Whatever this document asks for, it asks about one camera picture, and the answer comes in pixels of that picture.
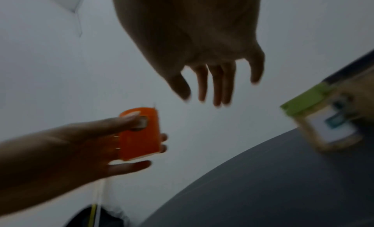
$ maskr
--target dark gray table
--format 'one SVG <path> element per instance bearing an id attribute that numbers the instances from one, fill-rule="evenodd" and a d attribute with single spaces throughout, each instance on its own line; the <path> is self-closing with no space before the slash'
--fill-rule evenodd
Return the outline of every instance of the dark gray table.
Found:
<path id="1" fill-rule="evenodd" d="M 298 130 L 213 169 L 142 227 L 374 226 L 374 129 L 354 148 L 315 152 Z"/>

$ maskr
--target white wall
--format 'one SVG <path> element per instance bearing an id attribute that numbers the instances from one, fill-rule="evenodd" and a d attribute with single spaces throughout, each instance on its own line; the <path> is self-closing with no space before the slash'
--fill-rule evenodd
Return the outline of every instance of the white wall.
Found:
<path id="1" fill-rule="evenodd" d="M 75 16 L 51 0 L 0 0 L 0 22 L 0 140 L 90 120 L 90 77 Z M 85 186 L 3 217 L 0 226 L 62 226 L 91 199 L 91 186 Z"/>
<path id="2" fill-rule="evenodd" d="M 169 133 L 169 151 L 140 173 L 112 178 L 108 198 L 140 223 L 188 184 L 233 156 L 294 128 L 279 106 L 374 48 L 372 0 L 262 0 L 258 37 L 266 53 L 259 86 L 238 63 L 230 108 L 197 101 L 197 83 L 186 76 L 193 98 L 184 104 L 157 76 L 120 27 L 111 0 L 85 0 L 81 38 L 99 102 L 90 113 L 109 117 L 152 106 Z"/>

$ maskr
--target orange plastic cup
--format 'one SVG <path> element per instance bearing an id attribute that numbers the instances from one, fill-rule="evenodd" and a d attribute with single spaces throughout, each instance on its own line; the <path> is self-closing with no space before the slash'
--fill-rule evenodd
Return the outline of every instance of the orange plastic cup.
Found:
<path id="1" fill-rule="evenodd" d="M 157 110 L 148 107 L 134 108 L 122 112 L 120 116 L 135 111 L 140 111 L 141 124 L 139 127 L 119 134 L 120 158 L 124 161 L 150 156 L 162 151 Z"/>

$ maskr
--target label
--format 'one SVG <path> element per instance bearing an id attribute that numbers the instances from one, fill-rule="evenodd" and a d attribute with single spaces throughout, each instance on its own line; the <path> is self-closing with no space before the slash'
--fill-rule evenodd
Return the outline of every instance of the label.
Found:
<path id="1" fill-rule="evenodd" d="M 325 143 L 343 140 L 357 133 L 356 127 L 332 106 L 326 106 L 305 119 Z"/>

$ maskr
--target green lid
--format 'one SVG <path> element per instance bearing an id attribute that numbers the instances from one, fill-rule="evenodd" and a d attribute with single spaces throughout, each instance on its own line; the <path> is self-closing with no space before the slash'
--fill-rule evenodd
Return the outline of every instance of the green lid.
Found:
<path id="1" fill-rule="evenodd" d="M 289 100 L 280 107 L 284 110 L 286 115 L 295 116 L 323 101 L 332 90 L 333 88 L 326 83 L 320 83 L 294 99 Z"/>

